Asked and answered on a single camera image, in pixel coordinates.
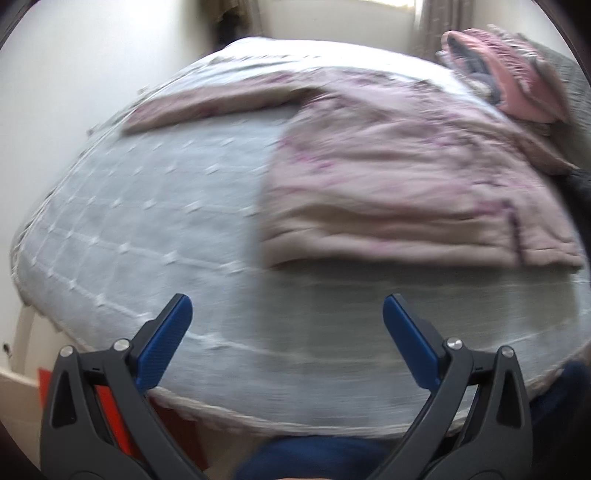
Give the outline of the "pink floral quilted jacket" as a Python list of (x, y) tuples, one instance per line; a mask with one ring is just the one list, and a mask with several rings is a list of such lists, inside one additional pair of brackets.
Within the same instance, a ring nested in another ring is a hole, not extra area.
[(355, 258), (580, 268), (547, 184), (572, 165), (521, 127), (427, 81), (363, 70), (274, 72), (140, 104), (128, 134), (297, 105), (259, 204), (263, 261)]

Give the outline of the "grey white quilted bedspread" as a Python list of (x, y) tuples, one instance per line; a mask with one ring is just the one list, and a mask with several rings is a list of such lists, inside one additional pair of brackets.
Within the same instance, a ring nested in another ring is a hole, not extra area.
[(355, 258), (269, 265), (259, 238), (263, 179), (297, 105), (123, 129), (155, 98), (321, 68), (427, 81), (528, 131), (430, 61), (335, 42), (238, 40), (92, 133), (15, 237), (11, 273), (24, 303), (96, 350), (132, 336), (173, 295), (187, 295), (190, 328), (157, 399), (264, 435), (388, 438), (407, 430), (427, 394), (383, 322), (393, 293), (445, 337), (485, 351), (511, 346), (531, 394), (564, 363), (588, 361), (590, 262), (552, 175), (546, 181), (574, 228), (580, 268)]

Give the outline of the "pink folded blanket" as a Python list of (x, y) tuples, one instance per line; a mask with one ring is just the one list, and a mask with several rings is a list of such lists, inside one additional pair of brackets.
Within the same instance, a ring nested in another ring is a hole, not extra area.
[(437, 55), (478, 96), (510, 117), (538, 124), (571, 120), (557, 70), (540, 50), (504, 29), (447, 31)]

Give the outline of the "grey curtain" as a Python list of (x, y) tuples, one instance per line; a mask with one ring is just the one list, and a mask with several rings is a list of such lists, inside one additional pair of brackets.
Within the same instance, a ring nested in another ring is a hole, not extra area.
[(412, 53), (422, 59), (434, 60), (445, 32), (472, 26), (474, 4), (473, 0), (416, 1)]

